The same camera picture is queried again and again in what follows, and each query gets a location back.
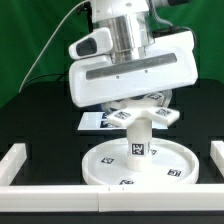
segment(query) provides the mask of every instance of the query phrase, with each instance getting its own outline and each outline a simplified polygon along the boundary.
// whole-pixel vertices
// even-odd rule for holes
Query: black cable
[[[37,77],[34,77],[32,79],[30,79],[29,81],[26,82],[26,84],[23,86],[23,88],[21,89],[21,91],[23,91],[31,82],[37,80],[37,79],[41,79],[41,78],[45,78],[45,77],[51,77],[51,76],[59,76],[56,81],[60,81],[64,76],[68,75],[68,73],[64,73],[64,74],[50,74],[50,75],[40,75]]]

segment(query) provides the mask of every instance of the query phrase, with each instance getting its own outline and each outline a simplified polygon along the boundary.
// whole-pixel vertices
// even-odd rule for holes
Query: white plastic housing
[[[149,11],[145,0],[90,0],[92,22]]]
[[[95,54],[86,55],[86,56],[79,56],[77,53],[77,46],[78,44],[82,43],[83,41],[92,38],[95,40],[97,44],[97,52]],[[69,47],[69,54],[70,57],[74,60],[78,60],[81,58],[88,58],[93,57],[101,54],[108,53],[113,48],[113,40],[110,34],[110,30],[106,27],[95,29],[91,34],[83,37],[79,41],[75,42]]]
[[[146,58],[172,53],[177,62],[90,79],[86,76],[88,71],[115,66],[110,56],[102,55],[74,62],[69,71],[73,102],[84,107],[192,85],[198,77],[193,47],[190,31],[156,38],[153,45],[145,48]]]

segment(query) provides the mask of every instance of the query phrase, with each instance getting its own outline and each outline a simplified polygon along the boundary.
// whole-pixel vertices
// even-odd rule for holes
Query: cylindrical stand
[[[152,121],[137,119],[127,128],[129,150],[127,166],[130,170],[142,172],[151,164],[150,141],[152,139]]]

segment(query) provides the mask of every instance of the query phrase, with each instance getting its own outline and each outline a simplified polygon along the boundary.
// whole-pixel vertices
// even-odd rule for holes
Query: green backdrop
[[[1,0],[0,107],[14,97],[43,46],[79,0]],[[161,8],[161,17],[191,27],[198,38],[194,51],[200,78],[224,81],[224,1],[192,0]],[[72,60],[67,48],[88,32],[86,16],[74,13],[53,39],[31,77],[63,73]]]

